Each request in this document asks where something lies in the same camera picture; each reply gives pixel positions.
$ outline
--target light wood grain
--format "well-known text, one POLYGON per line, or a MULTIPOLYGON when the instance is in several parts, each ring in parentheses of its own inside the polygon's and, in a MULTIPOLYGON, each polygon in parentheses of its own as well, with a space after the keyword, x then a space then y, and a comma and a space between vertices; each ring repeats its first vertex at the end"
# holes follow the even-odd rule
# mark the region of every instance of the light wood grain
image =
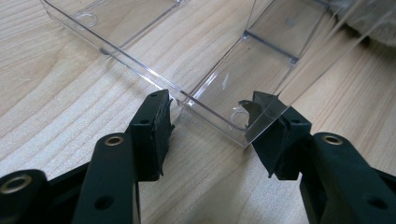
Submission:
MULTIPOLYGON (((193 55, 200 47, 203 53, 218 48, 210 57, 222 55, 242 27, 241 21, 228 24, 247 19, 236 13, 248 11, 246 4, 191 0, 130 51, 165 76, 189 83, 189 76, 210 69, 195 67, 205 56, 193 55), (196 24, 171 26, 178 15, 196 24), (170 30, 183 30, 185 38, 170 30), (217 41, 205 46, 205 38, 217 41)), ((395 54, 377 44, 358 46, 294 105, 313 122, 313 133, 345 136, 372 166, 393 175, 395 54)), ((0 175, 36 168, 51 179, 81 165, 96 140, 123 132, 155 91, 51 20, 39 1, 0 3, 0 57, 0 175)), ((143 223, 307 222, 299 183, 267 178, 252 147, 240 148, 186 111, 175 124, 165 176, 141 185, 143 223)))

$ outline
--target clamp hole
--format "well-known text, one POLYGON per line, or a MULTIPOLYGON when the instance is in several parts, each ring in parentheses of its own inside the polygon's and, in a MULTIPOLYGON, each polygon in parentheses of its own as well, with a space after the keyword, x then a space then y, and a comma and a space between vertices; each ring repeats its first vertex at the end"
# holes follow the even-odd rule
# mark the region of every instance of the clamp hole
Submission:
POLYGON ((95 202, 95 208, 97 210, 105 210, 114 203, 114 198, 112 196, 102 196, 98 198, 95 202))
POLYGON ((17 192, 21 189, 26 188, 30 182, 32 182, 32 177, 29 175, 18 175, 14 178, 9 179, 6 183, 4 183, 0 192, 2 194, 10 194, 17 192))
POLYGON ((300 123, 301 121, 299 119, 292 119, 291 122, 293 123, 300 123))
POLYGON ((140 120, 140 123, 141 124, 148 124, 149 120, 148 119, 142 119, 142 120, 140 120))
POLYGON ((366 202, 370 204, 372 207, 381 209, 381 210, 386 210, 388 208, 387 203, 385 203, 382 199, 375 197, 375 196, 370 196, 366 199, 366 202))
POLYGON ((121 136, 111 136, 111 137, 108 137, 106 139, 105 144, 110 146, 110 147, 113 147, 113 146, 119 145, 122 142, 123 142, 123 137, 121 137, 121 136))
POLYGON ((343 140, 341 140, 340 138, 336 137, 336 136, 332 136, 332 135, 324 135, 322 137, 323 141, 325 141, 328 144, 331 145, 335 145, 335 146, 339 146, 343 144, 343 140))

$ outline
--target wooden table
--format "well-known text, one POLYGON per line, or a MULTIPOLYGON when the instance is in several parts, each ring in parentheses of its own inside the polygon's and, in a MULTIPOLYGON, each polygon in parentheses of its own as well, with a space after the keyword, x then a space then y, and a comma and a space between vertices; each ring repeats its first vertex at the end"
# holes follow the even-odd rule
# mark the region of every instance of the wooden table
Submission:
MULTIPOLYGON (((225 50, 222 43, 239 35, 246 18, 240 12, 251 2, 191 0, 147 36, 156 45, 141 45, 135 53, 159 70, 177 72, 175 55, 179 62, 188 57, 177 53, 187 52, 189 43, 214 38, 225 50), (182 39, 167 33, 177 18, 196 22, 193 29, 180 29, 182 39)), ((52 179, 87 162, 96 140, 123 132, 155 91, 51 20, 38 0, 0 3, 0 50, 0 176, 36 168, 52 179)), ((392 175, 395 55, 377 44, 358 46, 293 105, 313 122, 312 133, 343 135, 372 166, 392 175)), ((141 184, 143 223, 307 222, 299 183, 267 178, 252 147, 242 149, 186 112, 175 124, 164 177, 141 184)))

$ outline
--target clear plastic box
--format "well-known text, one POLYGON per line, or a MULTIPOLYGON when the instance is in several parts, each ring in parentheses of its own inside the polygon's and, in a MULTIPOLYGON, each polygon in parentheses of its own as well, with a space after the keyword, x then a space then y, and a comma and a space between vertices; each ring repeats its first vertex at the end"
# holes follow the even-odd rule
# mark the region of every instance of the clear plastic box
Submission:
POLYGON ((236 31, 237 39, 215 47, 210 38, 197 43, 196 48, 203 50, 168 71, 134 56, 134 50, 138 45, 151 46, 145 35, 153 27, 179 7, 198 0, 41 1, 53 19, 159 89, 169 89, 179 105, 243 147, 365 36, 394 20, 395 14, 395 8, 376 1, 251 0, 252 9, 246 12, 245 26, 236 31), (345 21, 362 22, 357 12, 367 7, 381 16, 365 18, 375 22, 363 27, 361 36, 347 35, 345 21), (206 54, 211 55, 210 61, 203 59, 206 54), (192 63, 204 65, 185 67, 192 63), (252 102, 254 91, 270 95, 258 94, 252 102))

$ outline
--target clamp jaw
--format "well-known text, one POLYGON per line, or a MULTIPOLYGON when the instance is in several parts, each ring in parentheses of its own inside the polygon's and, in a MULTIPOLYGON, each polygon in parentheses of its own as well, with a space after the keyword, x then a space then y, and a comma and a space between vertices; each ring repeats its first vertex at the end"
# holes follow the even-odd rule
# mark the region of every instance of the clamp jaw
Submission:
POLYGON ((0 179, 0 224, 140 223, 139 186, 163 175, 174 129, 168 90, 150 94, 125 133, 99 139, 92 159, 47 181, 39 170, 0 179))
MULTIPOLYGON (((125 133, 104 136, 90 163, 51 181, 38 170, 0 178, 0 224, 140 223, 138 182, 163 175, 174 129, 170 104, 167 90, 152 93, 125 133)), ((285 107, 258 91, 240 104, 252 120, 269 104, 285 107)), ((394 223, 396 177, 370 167, 342 136, 311 135, 311 126, 290 107, 253 141, 269 176, 297 180, 302 174, 310 223, 394 223)))

